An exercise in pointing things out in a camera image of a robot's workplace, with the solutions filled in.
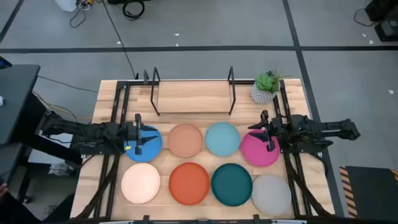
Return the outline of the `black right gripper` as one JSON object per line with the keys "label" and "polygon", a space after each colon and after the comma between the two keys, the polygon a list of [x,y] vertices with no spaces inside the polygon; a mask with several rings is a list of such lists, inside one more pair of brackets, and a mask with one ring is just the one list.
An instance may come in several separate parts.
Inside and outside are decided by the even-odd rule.
{"label": "black right gripper", "polygon": [[253,136],[262,142],[268,142],[267,151],[272,152],[275,149],[275,142],[272,139],[273,136],[278,136],[280,133],[280,121],[277,118],[272,118],[271,122],[268,120],[269,114],[267,110],[262,111],[262,121],[260,123],[249,126],[248,129],[262,129],[253,130],[249,132],[250,136]]}

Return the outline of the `magenta pink plate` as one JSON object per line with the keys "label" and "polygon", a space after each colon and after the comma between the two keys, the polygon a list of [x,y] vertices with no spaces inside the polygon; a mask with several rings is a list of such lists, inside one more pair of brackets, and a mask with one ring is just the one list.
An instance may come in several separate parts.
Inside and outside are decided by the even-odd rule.
{"label": "magenta pink plate", "polygon": [[267,167],[273,165],[280,154],[280,146],[277,138],[272,137],[275,144],[275,149],[273,151],[268,151],[268,142],[262,142],[260,139],[255,138],[251,133],[261,133],[261,130],[252,130],[247,133],[241,143],[241,152],[245,160],[254,166]]}

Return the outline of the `tan brown plate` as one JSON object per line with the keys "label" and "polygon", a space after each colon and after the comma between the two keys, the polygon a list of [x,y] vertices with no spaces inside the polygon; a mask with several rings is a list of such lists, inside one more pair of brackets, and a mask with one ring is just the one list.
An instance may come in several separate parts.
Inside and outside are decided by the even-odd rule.
{"label": "tan brown plate", "polygon": [[170,151],[178,157],[192,157],[203,147],[203,135],[193,124],[178,124],[168,137]]}

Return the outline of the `light blue plate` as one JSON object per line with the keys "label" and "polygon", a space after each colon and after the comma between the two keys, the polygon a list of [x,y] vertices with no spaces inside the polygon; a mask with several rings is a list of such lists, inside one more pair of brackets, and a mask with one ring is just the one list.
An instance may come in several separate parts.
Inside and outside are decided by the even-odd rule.
{"label": "light blue plate", "polygon": [[220,122],[211,125],[205,134],[205,146],[214,155],[228,157],[239,150],[239,131],[230,123]]}

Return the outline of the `cream peach plate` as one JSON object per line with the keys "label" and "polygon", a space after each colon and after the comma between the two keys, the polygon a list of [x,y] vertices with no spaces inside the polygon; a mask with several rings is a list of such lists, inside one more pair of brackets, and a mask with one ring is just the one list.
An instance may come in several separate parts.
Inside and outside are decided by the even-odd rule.
{"label": "cream peach plate", "polygon": [[160,174],[148,163],[134,164],[125,171],[121,190],[125,198],[132,203],[146,203],[152,200],[160,189]]}

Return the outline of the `dark teal plate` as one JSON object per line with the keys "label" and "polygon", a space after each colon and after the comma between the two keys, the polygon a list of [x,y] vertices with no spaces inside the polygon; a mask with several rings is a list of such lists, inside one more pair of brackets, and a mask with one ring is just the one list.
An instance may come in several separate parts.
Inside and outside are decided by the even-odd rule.
{"label": "dark teal plate", "polygon": [[211,189],[219,202],[237,207],[246,203],[251,197],[252,178],[239,164],[223,164],[213,173]]}

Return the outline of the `orange plate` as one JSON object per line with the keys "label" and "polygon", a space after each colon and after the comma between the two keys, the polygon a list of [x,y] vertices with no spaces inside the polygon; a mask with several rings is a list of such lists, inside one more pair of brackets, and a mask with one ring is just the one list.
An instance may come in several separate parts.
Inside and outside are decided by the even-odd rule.
{"label": "orange plate", "polygon": [[196,205],[205,199],[210,189],[207,171],[199,164],[185,162],[177,166],[169,177],[169,192],[183,205]]}

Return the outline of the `wooden shelf with black legs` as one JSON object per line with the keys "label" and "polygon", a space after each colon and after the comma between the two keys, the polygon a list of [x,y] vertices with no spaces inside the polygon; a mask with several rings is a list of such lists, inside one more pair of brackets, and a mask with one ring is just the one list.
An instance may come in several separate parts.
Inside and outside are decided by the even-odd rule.
{"label": "wooden shelf with black legs", "polygon": [[226,113],[236,103],[234,69],[227,79],[162,80],[153,69],[150,102],[157,115],[162,113]]}

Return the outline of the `potted green succulent plant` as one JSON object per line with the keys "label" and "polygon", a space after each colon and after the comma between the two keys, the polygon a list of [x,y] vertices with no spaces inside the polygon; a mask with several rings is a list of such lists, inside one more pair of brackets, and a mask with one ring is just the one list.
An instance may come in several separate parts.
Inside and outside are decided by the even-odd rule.
{"label": "potted green succulent plant", "polygon": [[253,101],[262,105],[271,103],[277,96],[281,87],[281,81],[284,78],[288,78],[288,76],[283,75],[277,69],[260,73],[255,78],[251,88],[251,98]]}

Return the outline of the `clear plastic bag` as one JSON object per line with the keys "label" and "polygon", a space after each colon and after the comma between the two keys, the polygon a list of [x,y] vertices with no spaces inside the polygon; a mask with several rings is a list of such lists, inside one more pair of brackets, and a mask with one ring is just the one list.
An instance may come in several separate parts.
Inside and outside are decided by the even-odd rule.
{"label": "clear plastic bag", "polygon": [[74,168],[65,162],[51,164],[49,168],[49,174],[57,176],[69,176],[72,175],[74,171]]}

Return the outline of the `white sheet under desk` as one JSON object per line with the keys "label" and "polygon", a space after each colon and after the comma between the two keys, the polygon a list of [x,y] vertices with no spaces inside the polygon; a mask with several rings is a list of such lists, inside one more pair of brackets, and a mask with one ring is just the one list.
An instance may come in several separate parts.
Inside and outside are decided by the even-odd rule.
{"label": "white sheet under desk", "polygon": [[28,162],[36,164],[58,164],[66,162],[79,166],[82,158],[79,152],[72,148],[72,134],[62,133],[45,136],[42,131],[32,138],[32,150]]}

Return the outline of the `black desk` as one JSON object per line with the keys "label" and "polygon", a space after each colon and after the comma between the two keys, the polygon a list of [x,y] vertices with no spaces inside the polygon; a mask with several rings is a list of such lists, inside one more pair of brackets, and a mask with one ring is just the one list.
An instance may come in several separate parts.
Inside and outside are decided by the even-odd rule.
{"label": "black desk", "polygon": [[0,68],[0,185],[9,184],[28,148],[80,165],[79,153],[39,135],[46,107],[33,94],[40,67],[11,65]]}

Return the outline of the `black equipment base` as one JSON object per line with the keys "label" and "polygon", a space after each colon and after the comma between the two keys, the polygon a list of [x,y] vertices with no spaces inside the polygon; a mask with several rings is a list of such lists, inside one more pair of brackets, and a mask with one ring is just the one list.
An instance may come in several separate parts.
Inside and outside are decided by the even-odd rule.
{"label": "black equipment base", "polygon": [[375,31],[381,42],[398,42],[398,20],[385,20]]}

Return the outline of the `black equipment case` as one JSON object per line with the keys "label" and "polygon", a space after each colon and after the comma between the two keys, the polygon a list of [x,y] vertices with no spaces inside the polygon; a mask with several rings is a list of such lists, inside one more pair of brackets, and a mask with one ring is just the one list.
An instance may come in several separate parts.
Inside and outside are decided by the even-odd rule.
{"label": "black equipment case", "polygon": [[372,0],[365,7],[370,21],[398,20],[398,0]]}

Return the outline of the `black metal table frame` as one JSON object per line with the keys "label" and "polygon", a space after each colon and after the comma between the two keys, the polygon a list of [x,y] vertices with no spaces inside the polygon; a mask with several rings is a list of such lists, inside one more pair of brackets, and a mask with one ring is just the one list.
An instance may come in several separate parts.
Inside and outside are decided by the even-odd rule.
{"label": "black metal table frame", "polygon": [[[269,167],[254,167],[248,164],[240,151],[228,157],[216,157],[211,154],[205,147],[195,156],[189,158],[181,158],[174,156],[168,149],[169,131],[180,123],[193,123],[200,128],[203,135],[213,123],[225,121],[235,125],[240,136],[247,133],[248,126],[259,122],[259,116],[262,110],[268,110],[269,116],[275,117],[275,109],[273,105],[255,104],[251,99],[251,87],[254,80],[235,80],[236,102],[234,104],[231,116],[228,113],[162,113],[157,116],[150,102],[151,84],[141,85],[143,80],[101,80],[95,110],[93,114],[93,122],[101,123],[111,119],[111,109],[114,106],[116,89],[118,83],[124,81],[132,81],[133,86],[130,88],[129,101],[126,109],[126,120],[134,118],[134,114],[140,113],[143,123],[155,126],[163,135],[164,149],[152,162],[157,168],[161,178],[161,186],[159,193],[150,201],[143,204],[134,204],[128,201],[121,191],[121,179],[124,172],[135,162],[123,155],[119,158],[118,176],[115,184],[109,184],[101,199],[100,207],[97,209],[99,215],[95,215],[95,209],[89,214],[89,218],[105,217],[107,209],[111,209],[110,220],[116,221],[133,221],[138,223],[149,215],[149,222],[154,224],[238,224],[241,220],[248,220],[253,223],[253,215],[259,215],[259,218],[265,220],[271,219],[288,219],[294,218],[293,208],[276,218],[262,214],[252,203],[251,199],[244,205],[238,207],[228,207],[217,201],[212,191],[206,196],[204,201],[199,205],[185,206],[175,201],[169,190],[168,181],[172,170],[183,162],[196,162],[203,166],[212,176],[217,167],[224,163],[237,163],[243,166],[255,178],[261,174],[275,174],[288,181],[285,169],[284,156],[280,156],[274,165]],[[304,95],[304,90],[300,79],[284,80],[285,89],[287,91],[287,99],[289,101],[291,112],[309,116],[308,106]],[[330,195],[330,188],[326,176],[324,174],[324,165],[315,157],[303,153],[300,155],[302,161],[303,173],[308,189],[313,196],[328,212],[334,214],[335,209]],[[98,189],[99,181],[102,180],[101,174],[103,164],[104,168],[109,172],[114,157],[109,156],[104,160],[104,156],[98,155],[88,161],[82,168],[75,192],[75,198],[70,216],[72,218],[78,216],[83,209],[89,204],[95,192]]]}

